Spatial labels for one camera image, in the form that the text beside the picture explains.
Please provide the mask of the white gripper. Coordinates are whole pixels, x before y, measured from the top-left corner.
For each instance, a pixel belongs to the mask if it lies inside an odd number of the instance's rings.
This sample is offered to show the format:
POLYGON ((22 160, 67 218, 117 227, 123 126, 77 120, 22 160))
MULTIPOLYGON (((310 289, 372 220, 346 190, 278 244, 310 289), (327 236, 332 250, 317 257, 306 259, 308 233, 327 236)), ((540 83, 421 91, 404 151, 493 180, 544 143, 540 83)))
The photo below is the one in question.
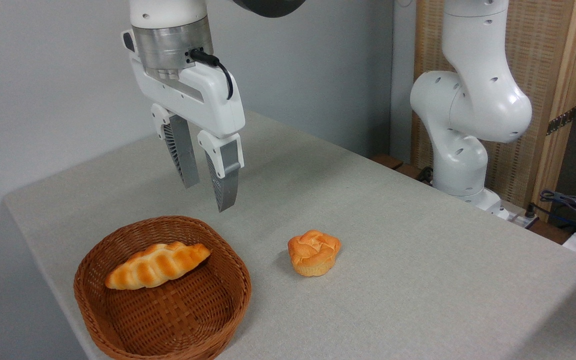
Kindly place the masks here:
POLYGON ((200 182, 188 122, 200 127, 218 211, 236 202, 245 166, 242 100, 234 76, 213 55, 208 28, 132 28, 122 33, 151 116, 186 189, 200 182))

